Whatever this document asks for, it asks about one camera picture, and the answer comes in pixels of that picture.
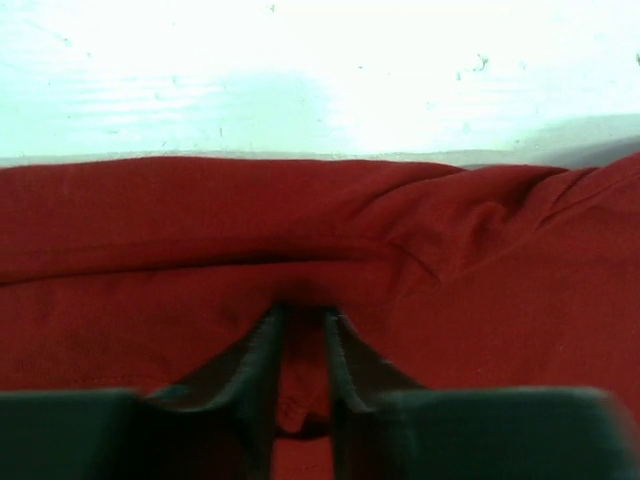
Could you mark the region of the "dark red t shirt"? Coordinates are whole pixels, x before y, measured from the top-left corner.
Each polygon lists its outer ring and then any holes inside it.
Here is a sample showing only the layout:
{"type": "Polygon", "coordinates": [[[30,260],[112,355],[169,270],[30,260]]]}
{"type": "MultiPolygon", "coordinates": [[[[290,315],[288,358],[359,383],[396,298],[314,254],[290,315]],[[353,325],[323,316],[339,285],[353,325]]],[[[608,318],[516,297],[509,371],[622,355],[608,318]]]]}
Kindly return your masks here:
{"type": "Polygon", "coordinates": [[[336,306],[432,388],[639,409],[639,158],[464,169],[162,157],[1,173],[1,386],[171,384],[296,307],[274,475],[328,479],[336,306]]]}

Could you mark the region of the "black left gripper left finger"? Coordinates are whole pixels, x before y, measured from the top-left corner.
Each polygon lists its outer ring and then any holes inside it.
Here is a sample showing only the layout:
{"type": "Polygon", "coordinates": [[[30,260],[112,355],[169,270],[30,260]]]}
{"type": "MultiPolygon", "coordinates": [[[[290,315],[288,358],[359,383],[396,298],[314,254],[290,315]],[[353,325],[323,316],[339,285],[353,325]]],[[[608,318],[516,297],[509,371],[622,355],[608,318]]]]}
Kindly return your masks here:
{"type": "Polygon", "coordinates": [[[4,391],[4,479],[268,479],[286,309],[148,396],[4,391]]]}

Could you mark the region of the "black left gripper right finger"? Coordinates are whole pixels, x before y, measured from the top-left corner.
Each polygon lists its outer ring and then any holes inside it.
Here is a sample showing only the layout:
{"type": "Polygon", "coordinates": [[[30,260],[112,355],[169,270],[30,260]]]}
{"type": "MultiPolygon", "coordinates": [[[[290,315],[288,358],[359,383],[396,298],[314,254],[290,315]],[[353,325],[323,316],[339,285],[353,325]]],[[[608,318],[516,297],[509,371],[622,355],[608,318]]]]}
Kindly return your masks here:
{"type": "Polygon", "coordinates": [[[593,388],[434,390],[324,312],[337,479],[635,479],[630,416],[593,388]]]}

